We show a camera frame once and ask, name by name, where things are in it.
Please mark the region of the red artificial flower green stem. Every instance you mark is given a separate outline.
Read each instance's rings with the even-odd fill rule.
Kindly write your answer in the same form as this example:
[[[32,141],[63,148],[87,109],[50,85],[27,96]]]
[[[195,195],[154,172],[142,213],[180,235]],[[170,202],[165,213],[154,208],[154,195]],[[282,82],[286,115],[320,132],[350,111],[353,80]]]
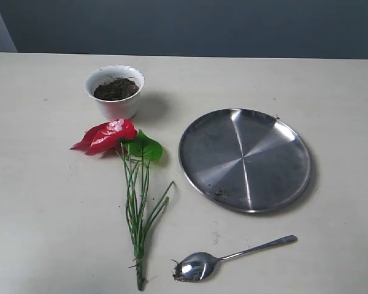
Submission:
[[[157,218],[167,208],[167,193],[174,185],[171,181],[154,207],[147,208],[151,163],[162,157],[162,145],[142,130],[137,130],[130,119],[120,118],[92,127],[71,149],[82,151],[87,156],[114,151],[121,158],[126,183],[125,218],[133,246],[137,288],[143,291],[147,237]]]

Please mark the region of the stainless steel spoon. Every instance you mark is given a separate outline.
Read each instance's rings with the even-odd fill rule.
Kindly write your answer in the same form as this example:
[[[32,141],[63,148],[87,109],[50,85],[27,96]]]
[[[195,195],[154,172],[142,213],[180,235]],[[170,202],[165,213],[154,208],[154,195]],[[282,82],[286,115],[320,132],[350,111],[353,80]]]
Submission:
[[[270,241],[268,243],[255,246],[244,251],[236,252],[224,257],[214,257],[206,252],[195,252],[185,257],[181,262],[177,262],[172,277],[179,282],[199,282],[208,278],[214,271],[216,265],[220,262],[240,257],[246,254],[252,254],[257,251],[263,251],[272,247],[284,246],[298,241],[297,236],[288,235],[282,238]]]

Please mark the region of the dark soil in pot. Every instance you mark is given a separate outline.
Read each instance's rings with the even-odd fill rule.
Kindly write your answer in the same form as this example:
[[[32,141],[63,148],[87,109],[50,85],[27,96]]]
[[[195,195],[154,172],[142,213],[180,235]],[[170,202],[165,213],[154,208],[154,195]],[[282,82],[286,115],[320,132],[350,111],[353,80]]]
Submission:
[[[139,91],[139,87],[128,78],[116,78],[114,81],[99,85],[94,97],[104,101],[117,101],[129,98]]]

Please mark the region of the white scalloped flower pot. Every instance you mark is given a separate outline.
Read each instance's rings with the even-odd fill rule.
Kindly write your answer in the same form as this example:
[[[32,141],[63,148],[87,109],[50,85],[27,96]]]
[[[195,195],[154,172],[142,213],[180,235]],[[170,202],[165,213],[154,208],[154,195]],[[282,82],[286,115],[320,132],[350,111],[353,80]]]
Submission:
[[[113,101],[101,100],[94,96],[95,90],[100,85],[109,84],[117,78],[133,81],[138,87],[137,92],[125,99]],[[92,71],[86,77],[83,88],[86,95],[96,102],[102,115],[112,121],[118,118],[130,119],[136,114],[144,84],[145,78],[137,69],[124,65],[112,65]]]

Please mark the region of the round stainless steel plate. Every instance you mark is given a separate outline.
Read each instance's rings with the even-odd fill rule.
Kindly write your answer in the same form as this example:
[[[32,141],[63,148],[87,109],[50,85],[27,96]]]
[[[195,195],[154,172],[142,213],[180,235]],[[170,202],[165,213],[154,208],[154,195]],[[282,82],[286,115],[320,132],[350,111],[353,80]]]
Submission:
[[[241,213],[268,213],[301,198],[313,160],[303,139],[279,119],[227,108],[194,120],[178,146],[190,184],[209,200]]]

